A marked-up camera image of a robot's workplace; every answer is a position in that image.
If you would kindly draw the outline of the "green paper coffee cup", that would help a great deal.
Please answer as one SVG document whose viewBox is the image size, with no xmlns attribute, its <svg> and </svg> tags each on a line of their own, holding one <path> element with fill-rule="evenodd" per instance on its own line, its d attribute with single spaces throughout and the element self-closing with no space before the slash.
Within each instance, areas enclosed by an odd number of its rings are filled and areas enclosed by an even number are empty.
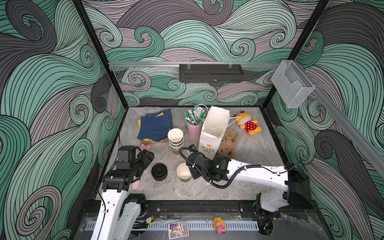
<svg viewBox="0 0 384 240">
<path fill-rule="evenodd" d="M 186 163 L 181 163 L 181 164 L 178 165 L 178 167 L 177 167 L 177 175 L 178 175 L 178 178 L 183 183 L 188 182 L 191 179 L 191 177 L 192 177 L 192 174 L 190 172 L 190 168 L 187 166 Z"/>
</svg>

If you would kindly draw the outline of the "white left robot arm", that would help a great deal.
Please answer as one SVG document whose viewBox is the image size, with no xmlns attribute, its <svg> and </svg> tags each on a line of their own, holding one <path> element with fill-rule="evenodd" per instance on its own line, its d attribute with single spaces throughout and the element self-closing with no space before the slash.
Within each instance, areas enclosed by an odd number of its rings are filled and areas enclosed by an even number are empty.
<svg viewBox="0 0 384 240">
<path fill-rule="evenodd" d="M 154 153 L 137 146 L 118 149 L 115 169 L 104 176 L 102 202 L 92 240 L 127 240 L 137 218 L 146 211 L 144 194 L 129 194 L 154 160 Z"/>
</svg>

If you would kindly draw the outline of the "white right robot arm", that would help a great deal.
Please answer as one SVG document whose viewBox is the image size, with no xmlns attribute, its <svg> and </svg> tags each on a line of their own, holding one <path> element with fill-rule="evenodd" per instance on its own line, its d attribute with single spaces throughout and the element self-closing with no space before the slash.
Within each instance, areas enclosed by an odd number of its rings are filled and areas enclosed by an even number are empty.
<svg viewBox="0 0 384 240">
<path fill-rule="evenodd" d="M 247 164 L 225 157 L 206 158 L 198 151 L 181 154 L 194 179 L 202 177 L 209 185 L 227 189 L 234 181 L 250 182 L 271 187 L 268 193 L 257 195 L 255 212 L 273 216 L 286 206 L 312 209 L 310 179 L 297 164 L 263 166 Z"/>
</svg>

